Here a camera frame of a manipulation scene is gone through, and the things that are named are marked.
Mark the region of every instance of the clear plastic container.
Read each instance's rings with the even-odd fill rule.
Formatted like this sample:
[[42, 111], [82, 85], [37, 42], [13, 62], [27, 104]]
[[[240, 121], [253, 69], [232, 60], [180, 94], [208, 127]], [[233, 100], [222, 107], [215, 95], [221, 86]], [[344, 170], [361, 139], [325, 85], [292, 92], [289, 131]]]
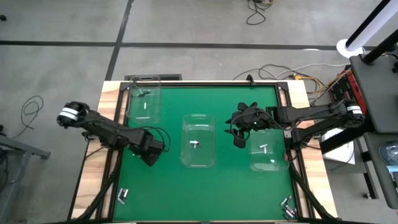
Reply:
[[132, 91], [130, 91], [130, 110], [134, 121], [136, 123], [158, 123], [162, 99], [160, 78], [158, 76], [143, 76], [133, 77], [130, 81], [133, 85]]
[[289, 168], [285, 149], [276, 147], [275, 130], [250, 132], [250, 168], [254, 171], [280, 171]]
[[207, 168], [216, 163], [216, 122], [207, 114], [186, 115], [182, 119], [181, 163]]

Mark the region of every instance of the green mat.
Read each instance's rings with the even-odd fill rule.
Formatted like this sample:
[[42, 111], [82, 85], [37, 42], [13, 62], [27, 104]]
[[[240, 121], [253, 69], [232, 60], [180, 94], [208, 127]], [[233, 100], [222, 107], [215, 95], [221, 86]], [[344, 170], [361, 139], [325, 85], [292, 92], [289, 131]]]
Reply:
[[[124, 151], [118, 187], [129, 193], [124, 205], [116, 201], [114, 221], [283, 220], [280, 203], [293, 195], [289, 171], [254, 172], [248, 146], [235, 147], [232, 135], [223, 131], [238, 103], [253, 101], [261, 108], [277, 106], [274, 87], [163, 88], [160, 122], [145, 126], [170, 134], [170, 152], [148, 167]], [[180, 162], [182, 117], [198, 113], [216, 119], [216, 164], [211, 168], [187, 168]], [[133, 119], [128, 125], [139, 126]], [[283, 151], [281, 130], [275, 130], [275, 141], [275, 150]]]

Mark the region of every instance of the gray floor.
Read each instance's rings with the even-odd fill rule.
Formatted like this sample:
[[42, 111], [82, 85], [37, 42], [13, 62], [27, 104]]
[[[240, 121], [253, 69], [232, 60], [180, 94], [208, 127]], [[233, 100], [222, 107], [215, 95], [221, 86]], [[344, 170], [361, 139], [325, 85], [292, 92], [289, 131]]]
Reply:
[[[335, 45], [348, 38], [377, 3], [280, 0], [267, 10], [265, 23], [248, 26], [245, 20], [251, 11], [245, 0], [135, 0], [123, 41]], [[126, 4], [127, 0], [2, 0], [0, 14], [9, 20], [0, 22], [0, 40], [114, 42]], [[379, 43], [397, 28], [397, 21], [396, 15], [367, 45]], [[19, 120], [23, 102], [41, 95], [45, 106], [32, 123], [35, 130], [27, 130], [18, 140], [52, 151], [48, 161], [32, 160], [12, 220], [66, 219], [86, 144], [82, 130], [64, 130], [55, 118], [70, 100], [96, 107], [112, 51], [112, 47], [0, 46], [0, 124], [10, 135], [18, 132], [23, 128]], [[348, 61], [334, 50], [122, 48], [112, 80], [160, 73], [181, 73], [185, 80], [230, 80], [267, 63], [295, 68]], [[310, 67], [302, 72], [326, 83], [341, 69]], [[311, 83], [306, 85], [312, 90]], [[327, 102], [327, 96], [318, 101]], [[361, 176], [331, 174], [330, 184], [344, 220], [398, 222], [383, 198], [361, 198], [366, 190]]]

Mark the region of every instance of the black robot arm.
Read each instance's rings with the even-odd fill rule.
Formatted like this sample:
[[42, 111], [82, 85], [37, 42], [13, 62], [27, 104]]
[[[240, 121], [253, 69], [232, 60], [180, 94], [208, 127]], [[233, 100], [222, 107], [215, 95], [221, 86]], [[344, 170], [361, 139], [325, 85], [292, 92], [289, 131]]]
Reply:
[[[297, 127], [302, 121], [312, 119], [324, 120], [308, 128]], [[288, 136], [289, 147], [297, 149], [308, 143], [314, 135], [338, 127], [358, 127], [363, 122], [361, 109], [350, 101], [299, 109], [291, 106], [275, 106], [267, 107], [265, 110], [258, 108], [254, 102], [250, 106], [239, 103], [238, 111], [226, 121], [230, 128], [225, 131], [234, 136], [235, 146], [245, 148], [250, 131], [282, 129], [285, 131], [285, 136]]]
[[154, 165], [164, 151], [164, 142], [156, 141], [148, 130], [127, 128], [90, 110], [85, 103], [73, 101], [65, 104], [57, 123], [64, 128], [83, 128], [88, 134], [98, 136], [103, 146], [116, 149], [128, 147], [148, 166]]

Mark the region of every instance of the small metal part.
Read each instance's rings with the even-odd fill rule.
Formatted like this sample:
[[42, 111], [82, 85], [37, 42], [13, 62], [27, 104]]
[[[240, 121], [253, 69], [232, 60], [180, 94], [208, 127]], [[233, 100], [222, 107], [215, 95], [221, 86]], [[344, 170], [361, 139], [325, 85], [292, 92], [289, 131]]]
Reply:
[[291, 214], [295, 215], [295, 212], [293, 211], [293, 209], [291, 209], [288, 205], [285, 205], [285, 208], [287, 211], [289, 211]]
[[267, 153], [267, 145], [268, 144], [263, 144], [263, 145], [259, 146], [259, 148], [264, 149], [264, 153]]
[[118, 201], [124, 205], [123, 200], [121, 200], [120, 198], [118, 198]]
[[139, 89], [139, 91], [140, 91], [141, 93], [137, 94], [137, 97], [145, 96], [146, 94], [149, 94], [149, 93], [150, 93], [150, 90], [144, 90], [144, 91], [142, 91], [141, 89]]
[[292, 199], [292, 196], [290, 195], [288, 198], [287, 198], [287, 202], [286, 202], [286, 205], [288, 205], [289, 204], [289, 202], [290, 202], [290, 200]]
[[129, 192], [129, 189], [126, 189], [125, 191], [124, 191], [124, 195], [123, 195], [123, 199], [125, 200], [126, 199], [126, 197], [127, 197], [127, 193]]
[[120, 197], [120, 195], [122, 195], [122, 191], [123, 191], [123, 188], [120, 188], [119, 193], [118, 193], [118, 198]]
[[283, 200], [283, 202], [280, 204], [280, 206], [284, 206], [286, 202], [287, 202], [287, 198], [285, 198], [285, 199]]
[[284, 217], [285, 217], [287, 220], [290, 220], [286, 214], [284, 214]]
[[288, 210], [285, 210], [285, 214], [286, 214], [289, 218], [294, 218], [294, 215], [291, 214]]
[[120, 188], [120, 191], [118, 193], [118, 201], [120, 203], [122, 203], [123, 205], [125, 204], [125, 199], [127, 197], [128, 192], [129, 192], [129, 189]]
[[199, 142], [196, 140], [193, 140], [193, 141], [189, 141], [189, 144], [193, 144], [193, 148], [196, 149], [197, 145], [199, 145]]

